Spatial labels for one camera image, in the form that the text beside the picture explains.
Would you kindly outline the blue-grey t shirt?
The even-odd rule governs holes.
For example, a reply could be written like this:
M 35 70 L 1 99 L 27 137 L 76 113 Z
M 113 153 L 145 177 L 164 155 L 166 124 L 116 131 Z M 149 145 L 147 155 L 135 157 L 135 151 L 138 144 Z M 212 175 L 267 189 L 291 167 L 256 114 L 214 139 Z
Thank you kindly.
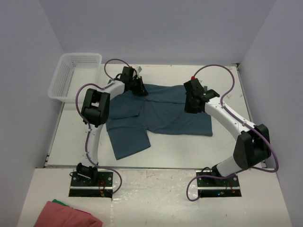
M 147 84 L 147 96 L 127 91 L 110 101 L 107 132 L 115 158 L 131 156 L 151 146 L 148 133 L 164 135 L 213 135 L 206 113 L 186 113 L 182 85 L 166 87 Z

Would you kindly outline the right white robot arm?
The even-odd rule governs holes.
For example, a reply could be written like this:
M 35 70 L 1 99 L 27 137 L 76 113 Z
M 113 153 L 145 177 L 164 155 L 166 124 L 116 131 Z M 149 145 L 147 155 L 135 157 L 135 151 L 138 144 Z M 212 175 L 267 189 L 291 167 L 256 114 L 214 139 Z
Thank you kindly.
M 241 117 L 223 102 L 220 95 L 205 90 L 198 79 L 184 83 L 185 112 L 206 113 L 215 118 L 235 139 L 232 156 L 212 167 L 216 177 L 228 177 L 254 167 L 271 156 L 268 128 Z

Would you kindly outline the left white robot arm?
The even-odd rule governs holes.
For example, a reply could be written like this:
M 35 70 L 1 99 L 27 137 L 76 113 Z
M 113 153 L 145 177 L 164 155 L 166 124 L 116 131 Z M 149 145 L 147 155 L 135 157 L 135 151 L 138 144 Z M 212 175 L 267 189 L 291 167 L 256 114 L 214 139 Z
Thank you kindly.
M 148 92 L 140 76 L 142 68 L 124 67 L 122 72 L 110 80 L 105 87 L 88 83 L 80 87 L 75 97 L 76 110 L 87 125 L 84 160 L 77 167 L 78 175 L 97 181 L 98 144 L 103 125 L 109 117 L 111 99 L 127 91 L 136 96 L 147 96 Z

